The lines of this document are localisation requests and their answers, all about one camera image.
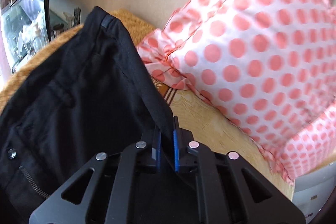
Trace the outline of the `left pink polka dot pillow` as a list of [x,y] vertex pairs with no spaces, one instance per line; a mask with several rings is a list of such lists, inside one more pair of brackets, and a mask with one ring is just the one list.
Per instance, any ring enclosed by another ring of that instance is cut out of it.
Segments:
[[329,0],[189,0],[137,50],[152,77],[219,109],[285,181],[335,149]]

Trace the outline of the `cluttered side table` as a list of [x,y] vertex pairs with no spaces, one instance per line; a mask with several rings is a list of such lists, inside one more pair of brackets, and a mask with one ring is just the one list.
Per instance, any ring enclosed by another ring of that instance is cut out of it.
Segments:
[[2,44],[12,73],[80,22],[80,7],[64,7],[61,0],[1,0]]

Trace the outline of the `white storage box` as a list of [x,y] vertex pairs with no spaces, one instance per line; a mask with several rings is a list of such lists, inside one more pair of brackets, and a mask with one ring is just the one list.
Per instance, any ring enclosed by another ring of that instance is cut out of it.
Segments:
[[309,223],[322,209],[335,188],[335,165],[296,178],[292,202]]

